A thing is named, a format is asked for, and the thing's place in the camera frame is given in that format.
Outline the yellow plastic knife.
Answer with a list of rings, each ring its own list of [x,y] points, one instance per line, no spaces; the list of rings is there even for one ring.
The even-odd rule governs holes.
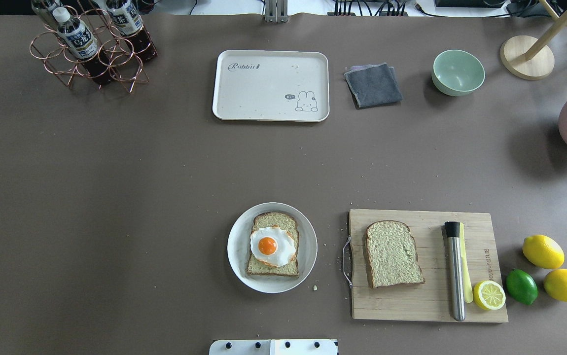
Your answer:
[[[467,263],[464,224],[459,222],[460,258],[462,270],[463,296],[466,303],[473,302],[473,288]]]

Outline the tea bottle front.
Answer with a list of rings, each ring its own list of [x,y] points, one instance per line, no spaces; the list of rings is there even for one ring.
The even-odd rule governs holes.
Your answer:
[[[99,85],[110,83],[113,78],[108,69],[108,57],[85,22],[72,16],[62,6],[53,10],[53,16],[58,22],[57,36],[81,61],[93,81]]]

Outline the yellow lemon far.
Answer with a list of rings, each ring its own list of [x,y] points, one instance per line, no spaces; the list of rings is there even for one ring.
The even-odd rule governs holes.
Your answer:
[[[555,240],[545,235],[532,235],[525,238],[522,252],[530,263],[540,268],[557,269],[565,262],[563,248]]]

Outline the tea bottle back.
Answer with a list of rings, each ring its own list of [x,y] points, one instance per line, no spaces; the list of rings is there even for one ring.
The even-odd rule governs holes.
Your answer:
[[[158,56],[150,34],[144,27],[142,17],[132,0],[107,0],[106,7],[110,18],[123,38],[143,62]]]

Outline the plain bread slice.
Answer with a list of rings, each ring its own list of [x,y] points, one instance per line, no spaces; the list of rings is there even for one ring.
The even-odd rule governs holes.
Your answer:
[[[424,284],[417,246],[407,224],[396,220],[372,223],[365,230],[371,287]]]

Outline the white round plate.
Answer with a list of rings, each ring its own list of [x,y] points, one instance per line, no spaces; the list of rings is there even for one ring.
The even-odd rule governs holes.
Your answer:
[[[227,243],[230,267],[245,285],[280,293],[300,285],[318,252],[308,218],[290,205],[268,202],[248,209],[233,225]]]

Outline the tea bottle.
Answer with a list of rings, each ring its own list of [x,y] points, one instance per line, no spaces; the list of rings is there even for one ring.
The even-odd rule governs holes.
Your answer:
[[[110,18],[123,38],[143,62],[158,56],[150,34],[144,27],[142,17],[132,0],[107,0],[106,7]]]
[[[60,0],[31,0],[33,12],[50,29],[56,31],[58,22],[53,16],[53,10],[61,7]]]
[[[110,83],[113,78],[108,69],[108,57],[85,22],[72,16],[62,6],[53,10],[53,16],[58,22],[57,36],[81,61],[93,81],[99,85]]]

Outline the green bowl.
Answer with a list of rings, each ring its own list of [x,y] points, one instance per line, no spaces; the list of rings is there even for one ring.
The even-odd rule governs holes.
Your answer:
[[[451,49],[441,52],[434,59],[431,78],[437,90],[458,97],[481,87],[486,79],[486,71],[472,54]]]

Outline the cream rabbit tray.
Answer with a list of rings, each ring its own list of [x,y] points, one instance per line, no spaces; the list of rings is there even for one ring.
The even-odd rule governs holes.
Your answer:
[[[212,112],[222,120],[319,123],[329,115],[329,63],[319,52],[225,50]]]

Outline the aluminium frame post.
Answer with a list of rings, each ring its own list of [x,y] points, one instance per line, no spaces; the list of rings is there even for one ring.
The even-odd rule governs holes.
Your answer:
[[[288,0],[264,0],[266,23],[288,22]]]

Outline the wooden cup tree stand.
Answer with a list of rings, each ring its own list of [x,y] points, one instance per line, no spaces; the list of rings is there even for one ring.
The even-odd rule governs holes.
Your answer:
[[[543,79],[554,69],[554,54],[547,44],[564,27],[567,27],[567,9],[558,15],[545,0],[541,0],[547,13],[553,19],[552,25],[540,38],[518,35],[505,41],[499,51],[504,67],[513,75],[527,80]]]

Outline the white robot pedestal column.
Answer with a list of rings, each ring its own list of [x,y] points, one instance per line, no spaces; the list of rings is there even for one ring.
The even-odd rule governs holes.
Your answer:
[[[212,342],[210,355],[338,355],[334,339],[244,339]]]

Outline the grey folded cloth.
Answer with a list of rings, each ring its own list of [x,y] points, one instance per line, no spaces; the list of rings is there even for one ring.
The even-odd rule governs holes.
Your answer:
[[[396,70],[387,63],[353,66],[344,73],[357,108],[399,103],[403,100]]]

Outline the bread slice under egg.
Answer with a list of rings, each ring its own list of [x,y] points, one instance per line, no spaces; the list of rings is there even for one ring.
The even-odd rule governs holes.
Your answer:
[[[282,212],[256,216],[249,236],[246,273],[252,276],[298,277],[299,233],[294,218]]]

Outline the fried egg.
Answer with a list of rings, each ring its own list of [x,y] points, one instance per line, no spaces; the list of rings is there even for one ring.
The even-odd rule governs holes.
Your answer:
[[[250,234],[250,251],[268,267],[283,267],[296,259],[292,234],[278,225],[258,228]]]

